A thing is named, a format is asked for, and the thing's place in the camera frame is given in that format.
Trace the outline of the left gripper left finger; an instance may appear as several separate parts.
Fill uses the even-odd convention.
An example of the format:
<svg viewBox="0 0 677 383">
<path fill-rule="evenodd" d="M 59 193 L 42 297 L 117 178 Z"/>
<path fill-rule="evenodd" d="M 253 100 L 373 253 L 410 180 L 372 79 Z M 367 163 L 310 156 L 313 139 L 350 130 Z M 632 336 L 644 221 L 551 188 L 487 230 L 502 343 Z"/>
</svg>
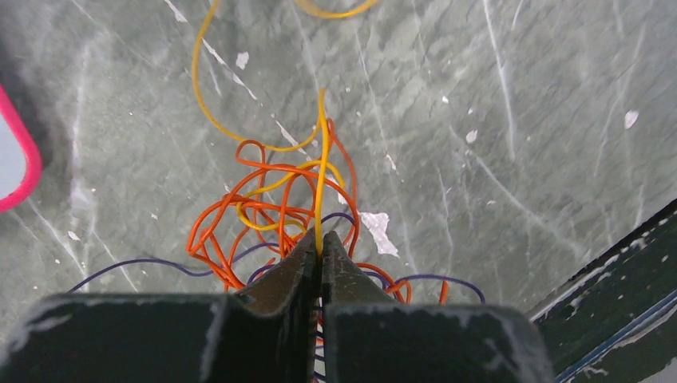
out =
<svg viewBox="0 0 677 383">
<path fill-rule="evenodd" d="M 4 382 L 309 382 L 315 237 L 233 294 L 43 298 L 1 351 Z"/>
</svg>

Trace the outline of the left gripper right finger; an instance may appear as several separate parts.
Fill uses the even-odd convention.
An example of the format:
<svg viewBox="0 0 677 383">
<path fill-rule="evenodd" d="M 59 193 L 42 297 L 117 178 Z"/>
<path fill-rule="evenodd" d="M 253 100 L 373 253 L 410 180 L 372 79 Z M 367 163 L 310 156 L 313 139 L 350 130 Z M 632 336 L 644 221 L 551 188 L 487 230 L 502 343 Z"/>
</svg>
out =
<svg viewBox="0 0 677 383">
<path fill-rule="evenodd" d="M 328 382 L 552 382 L 548 351 L 522 313 L 486 304 L 407 305 L 323 238 Z"/>
</svg>

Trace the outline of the pink framed whiteboard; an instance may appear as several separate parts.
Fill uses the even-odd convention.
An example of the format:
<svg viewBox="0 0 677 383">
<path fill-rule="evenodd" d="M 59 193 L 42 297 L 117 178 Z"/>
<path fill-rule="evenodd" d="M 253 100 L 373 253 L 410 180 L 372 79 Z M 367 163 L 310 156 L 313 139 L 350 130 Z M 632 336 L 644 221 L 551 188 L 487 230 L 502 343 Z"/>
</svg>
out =
<svg viewBox="0 0 677 383">
<path fill-rule="evenodd" d="M 37 187 L 41 173 L 38 146 L 1 88 L 1 213 L 25 201 Z"/>
</svg>

